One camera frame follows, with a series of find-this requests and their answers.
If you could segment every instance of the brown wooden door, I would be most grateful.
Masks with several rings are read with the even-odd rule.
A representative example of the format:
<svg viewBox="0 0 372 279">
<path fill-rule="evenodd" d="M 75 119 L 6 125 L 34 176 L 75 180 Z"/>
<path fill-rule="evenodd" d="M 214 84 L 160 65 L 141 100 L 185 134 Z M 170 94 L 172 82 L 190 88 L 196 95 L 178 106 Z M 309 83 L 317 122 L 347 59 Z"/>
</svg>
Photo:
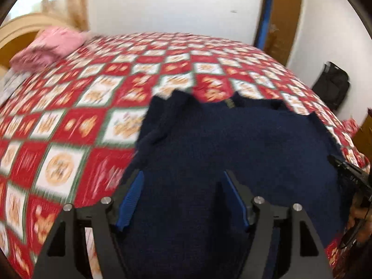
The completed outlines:
<svg viewBox="0 0 372 279">
<path fill-rule="evenodd" d="M 296 35 L 302 0 L 273 0 L 264 51 L 286 65 Z"/>
</svg>

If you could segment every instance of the bedspread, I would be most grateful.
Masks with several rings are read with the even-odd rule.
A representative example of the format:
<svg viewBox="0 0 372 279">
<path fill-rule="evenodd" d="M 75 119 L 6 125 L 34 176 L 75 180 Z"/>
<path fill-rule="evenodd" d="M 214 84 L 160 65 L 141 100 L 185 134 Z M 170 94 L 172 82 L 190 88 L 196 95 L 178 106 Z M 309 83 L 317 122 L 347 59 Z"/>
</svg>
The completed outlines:
<svg viewBox="0 0 372 279">
<path fill-rule="evenodd" d="M 151 97 L 176 88 L 201 101 L 239 91 L 316 112 L 347 160 L 368 164 L 325 104 L 257 48 L 182 33 L 98 38 L 31 75 L 0 110 L 0 247 L 23 278 L 63 204 L 91 205 L 113 193 Z M 97 275 L 91 234 L 87 241 Z M 327 254 L 334 265 L 335 243 Z"/>
</svg>

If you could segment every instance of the metal screw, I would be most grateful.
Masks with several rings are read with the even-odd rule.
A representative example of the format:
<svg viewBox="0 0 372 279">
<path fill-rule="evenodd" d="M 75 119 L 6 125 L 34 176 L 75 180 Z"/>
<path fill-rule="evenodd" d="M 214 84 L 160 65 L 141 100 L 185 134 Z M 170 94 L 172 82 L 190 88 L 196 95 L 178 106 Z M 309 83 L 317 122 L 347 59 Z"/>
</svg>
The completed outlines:
<svg viewBox="0 0 372 279">
<path fill-rule="evenodd" d="M 253 200 L 258 205 L 261 205 L 265 202 L 265 199 L 261 196 L 256 196 Z"/>
<path fill-rule="evenodd" d="M 67 203 L 63 206 L 63 210 L 68 212 L 68 211 L 71 211 L 72 210 L 72 204 L 70 203 Z"/>
<path fill-rule="evenodd" d="M 301 206 L 299 203 L 295 203 L 295 204 L 293 205 L 293 210 L 299 212 L 299 211 L 302 210 L 302 206 Z"/>
<path fill-rule="evenodd" d="M 105 196 L 104 198 L 101 199 L 101 203 L 104 205 L 108 205 L 111 202 L 111 197 Z"/>
</svg>

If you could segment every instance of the dark blue garment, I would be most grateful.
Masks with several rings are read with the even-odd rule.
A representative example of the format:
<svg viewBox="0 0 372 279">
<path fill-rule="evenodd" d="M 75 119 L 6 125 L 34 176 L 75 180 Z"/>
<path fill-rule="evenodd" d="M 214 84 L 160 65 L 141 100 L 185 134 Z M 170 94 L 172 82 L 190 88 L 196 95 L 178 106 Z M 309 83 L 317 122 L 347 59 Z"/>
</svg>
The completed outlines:
<svg viewBox="0 0 372 279">
<path fill-rule="evenodd" d="M 134 169 L 145 175 L 128 232 L 118 237 L 134 278 L 236 277 L 249 238 L 224 205 L 225 169 L 271 204 L 302 204 L 326 246 L 351 202 L 329 154 L 341 156 L 316 114 L 294 114 L 282 101 L 235 93 L 202 104 L 179 91 L 154 97 L 123 178 Z"/>
</svg>

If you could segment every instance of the black backpack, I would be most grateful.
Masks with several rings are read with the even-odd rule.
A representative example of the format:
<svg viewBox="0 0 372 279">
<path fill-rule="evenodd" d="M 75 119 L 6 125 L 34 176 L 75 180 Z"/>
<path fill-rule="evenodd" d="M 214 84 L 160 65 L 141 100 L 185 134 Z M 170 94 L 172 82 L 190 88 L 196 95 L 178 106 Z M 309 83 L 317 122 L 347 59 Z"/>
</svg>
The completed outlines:
<svg viewBox="0 0 372 279">
<path fill-rule="evenodd" d="M 349 90 L 349 76 L 332 62 L 324 64 L 323 72 L 312 90 L 331 111 L 336 111 Z"/>
</svg>

